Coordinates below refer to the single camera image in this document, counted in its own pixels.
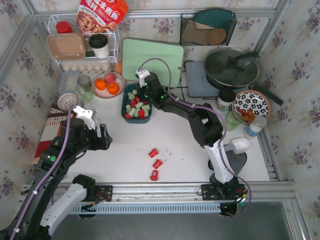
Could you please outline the teal plastic storage basket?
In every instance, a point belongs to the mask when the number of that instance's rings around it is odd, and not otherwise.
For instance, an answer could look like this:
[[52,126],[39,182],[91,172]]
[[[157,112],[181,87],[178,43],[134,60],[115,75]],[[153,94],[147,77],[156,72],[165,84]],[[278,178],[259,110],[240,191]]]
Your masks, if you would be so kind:
[[120,113],[127,123],[147,123],[152,115],[152,102],[138,95],[136,84],[129,84],[124,88]]

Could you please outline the white plastic scoop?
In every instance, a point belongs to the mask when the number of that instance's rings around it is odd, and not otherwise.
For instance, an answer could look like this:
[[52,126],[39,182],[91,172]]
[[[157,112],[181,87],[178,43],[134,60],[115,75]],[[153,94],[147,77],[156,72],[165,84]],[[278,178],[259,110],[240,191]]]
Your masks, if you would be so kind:
[[224,146],[225,152],[233,151],[235,154],[239,155],[245,153],[251,147],[251,142],[244,138],[235,138],[231,142]]

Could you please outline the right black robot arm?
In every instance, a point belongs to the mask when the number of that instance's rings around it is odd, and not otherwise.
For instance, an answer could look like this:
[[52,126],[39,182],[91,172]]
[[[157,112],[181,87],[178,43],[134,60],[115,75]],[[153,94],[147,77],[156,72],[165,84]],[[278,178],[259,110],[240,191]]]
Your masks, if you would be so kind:
[[139,79],[137,93],[142,99],[150,100],[160,111],[176,114],[188,120],[194,139],[206,150],[213,167],[214,174],[210,181],[222,198],[231,195],[236,190],[239,180],[224,150],[224,127],[212,107],[207,103],[195,105],[179,100],[164,90],[155,73],[143,70],[138,71],[135,76]]

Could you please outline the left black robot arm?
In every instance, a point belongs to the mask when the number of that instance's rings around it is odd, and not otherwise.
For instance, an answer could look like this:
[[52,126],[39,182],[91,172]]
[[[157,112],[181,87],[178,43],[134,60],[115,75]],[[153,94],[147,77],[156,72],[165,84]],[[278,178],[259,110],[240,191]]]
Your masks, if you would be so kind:
[[65,194],[48,207],[57,187],[71,165],[86,151],[107,150],[113,139],[105,124],[89,129],[82,119],[71,118],[61,123],[60,134],[45,149],[36,165],[27,196],[10,225],[1,230],[2,240],[49,240],[68,213],[96,192],[93,178],[79,174]]

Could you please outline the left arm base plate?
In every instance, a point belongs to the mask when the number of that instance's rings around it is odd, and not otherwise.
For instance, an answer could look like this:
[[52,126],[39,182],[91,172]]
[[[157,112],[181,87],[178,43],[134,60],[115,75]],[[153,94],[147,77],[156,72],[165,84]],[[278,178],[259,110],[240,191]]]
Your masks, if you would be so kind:
[[84,202],[111,202],[113,196],[112,185],[97,185],[95,193],[92,196],[87,196]]

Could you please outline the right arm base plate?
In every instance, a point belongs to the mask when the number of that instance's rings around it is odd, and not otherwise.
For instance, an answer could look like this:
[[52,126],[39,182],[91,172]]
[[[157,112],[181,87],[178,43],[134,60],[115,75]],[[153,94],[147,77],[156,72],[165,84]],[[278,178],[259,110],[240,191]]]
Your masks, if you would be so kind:
[[236,201],[248,191],[243,184],[239,184],[239,186],[237,186],[232,193],[230,193],[228,196],[223,197],[218,192],[217,187],[213,184],[202,184],[200,189],[203,201]]

